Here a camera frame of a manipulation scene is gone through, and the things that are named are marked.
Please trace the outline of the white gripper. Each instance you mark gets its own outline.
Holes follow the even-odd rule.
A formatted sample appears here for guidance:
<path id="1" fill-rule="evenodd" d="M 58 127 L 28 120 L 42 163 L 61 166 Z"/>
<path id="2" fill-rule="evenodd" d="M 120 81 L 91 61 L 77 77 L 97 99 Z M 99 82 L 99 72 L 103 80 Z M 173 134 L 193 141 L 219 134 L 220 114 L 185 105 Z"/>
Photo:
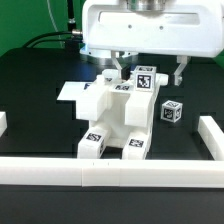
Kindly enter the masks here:
<path id="1" fill-rule="evenodd" d="M 224 50 L 224 0 L 166 0 L 161 11 L 135 11 L 126 0 L 86 0 L 82 11 L 83 41 L 92 49 L 112 50 L 121 80 L 130 66 L 120 52 L 178 55 L 173 84 L 191 57 L 217 56 Z"/>

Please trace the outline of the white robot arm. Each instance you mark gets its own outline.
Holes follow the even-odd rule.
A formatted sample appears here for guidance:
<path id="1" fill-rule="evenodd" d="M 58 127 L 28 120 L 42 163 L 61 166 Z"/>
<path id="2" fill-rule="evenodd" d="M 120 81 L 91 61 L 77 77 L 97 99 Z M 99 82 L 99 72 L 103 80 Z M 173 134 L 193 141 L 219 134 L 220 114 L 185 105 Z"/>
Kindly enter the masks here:
<path id="1" fill-rule="evenodd" d="M 86 0 L 85 47 L 99 61 L 117 54 L 174 55 L 174 83 L 192 57 L 214 58 L 224 50 L 224 0 Z"/>

